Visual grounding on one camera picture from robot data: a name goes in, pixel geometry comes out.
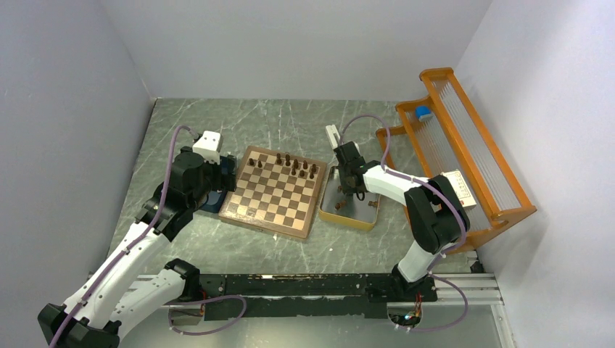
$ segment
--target orange wooden rack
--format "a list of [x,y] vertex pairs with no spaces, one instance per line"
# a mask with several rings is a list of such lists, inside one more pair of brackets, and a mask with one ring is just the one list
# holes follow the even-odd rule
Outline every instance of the orange wooden rack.
[[[477,205],[466,211],[471,228],[466,243],[454,252],[474,250],[530,216],[536,207],[495,145],[453,69],[428,69],[420,79],[427,96],[397,104],[402,124],[390,128],[391,136],[408,135],[427,177],[461,170]],[[419,106],[428,107],[435,117],[420,122],[414,114]],[[384,151],[386,130],[378,129],[376,136]],[[390,153],[387,164],[395,169]]]

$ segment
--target dark chess piece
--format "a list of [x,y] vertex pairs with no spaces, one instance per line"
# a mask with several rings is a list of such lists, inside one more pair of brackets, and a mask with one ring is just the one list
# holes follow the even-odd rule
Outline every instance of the dark chess piece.
[[335,210],[340,210],[341,208],[343,208],[346,205],[346,201],[341,201],[340,203],[336,203],[335,204]]

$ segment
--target white wall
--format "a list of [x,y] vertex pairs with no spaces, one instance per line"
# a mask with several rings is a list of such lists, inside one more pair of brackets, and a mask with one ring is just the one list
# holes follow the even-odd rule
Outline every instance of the white wall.
[[519,347],[615,347],[615,3],[495,0],[455,74],[538,213],[479,250]]
[[0,1],[0,347],[104,259],[151,108],[99,2]]
[[491,0],[103,0],[154,96],[406,100]]

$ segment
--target gray marble surface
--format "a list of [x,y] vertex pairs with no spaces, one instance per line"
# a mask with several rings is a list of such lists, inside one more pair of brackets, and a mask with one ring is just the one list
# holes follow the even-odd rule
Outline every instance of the gray marble surface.
[[[352,117],[375,114],[389,125],[399,123],[394,102],[245,99],[158,99],[134,167],[133,177],[113,236],[113,250],[141,205],[162,182],[173,129],[188,125],[198,131],[217,131],[224,137],[223,152],[241,159],[249,145],[261,146],[322,160],[336,160],[325,135],[325,126],[341,130]],[[345,138],[359,143],[366,160],[380,160],[375,137],[377,120],[354,122]],[[180,135],[177,152],[190,145]],[[403,172],[423,175],[405,136],[392,141],[393,160]],[[413,237],[402,207],[383,198],[376,226],[359,231],[314,217],[305,241],[222,223],[217,215],[198,212],[194,220],[146,266],[143,274],[158,273],[180,257],[203,273],[354,273],[389,272],[405,255]],[[444,259],[438,273],[469,272],[464,254]]]

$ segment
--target wooden chessboard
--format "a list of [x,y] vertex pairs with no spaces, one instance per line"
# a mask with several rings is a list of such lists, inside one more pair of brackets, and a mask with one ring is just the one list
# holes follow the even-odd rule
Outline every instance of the wooden chessboard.
[[[277,154],[281,164],[276,164]],[[318,193],[326,176],[326,163],[314,159],[290,155],[286,165],[285,153],[256,146],[249,146],[237,172],[237,189],[229,192],[222,208],[220,219],[307,238],[318,203]],[[292,174],[292,163],[297,159],[299,168]],[[300,177],[303,162],[307,170]],[[310,178],[311,165],[316,165],[314,177]]]

